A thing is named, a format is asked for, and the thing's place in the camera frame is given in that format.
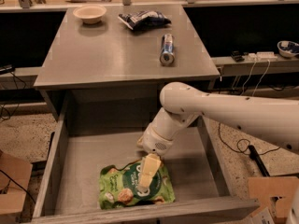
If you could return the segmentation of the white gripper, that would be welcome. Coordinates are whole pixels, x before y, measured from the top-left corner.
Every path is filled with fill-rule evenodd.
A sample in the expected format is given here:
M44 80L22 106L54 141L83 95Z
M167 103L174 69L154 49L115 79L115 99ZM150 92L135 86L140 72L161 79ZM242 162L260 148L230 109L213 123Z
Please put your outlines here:
M173 146L173 142L161 137L150 123L136 144L147 153L150 153L141 160L137 186L139 191L146 192L161 166L159 156L163 156Z

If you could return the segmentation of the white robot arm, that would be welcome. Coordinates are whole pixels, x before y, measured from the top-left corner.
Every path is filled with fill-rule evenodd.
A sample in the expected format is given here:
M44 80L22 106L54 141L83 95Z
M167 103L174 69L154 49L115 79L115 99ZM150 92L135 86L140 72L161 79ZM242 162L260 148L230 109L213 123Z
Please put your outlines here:
M137 141L147 152L141 162L137 189L146 192L161 157L173 146L176 134L198 117L214 119L292 152L299 151L299 102L295 100L215 94L181 82L160 92L161 109Z

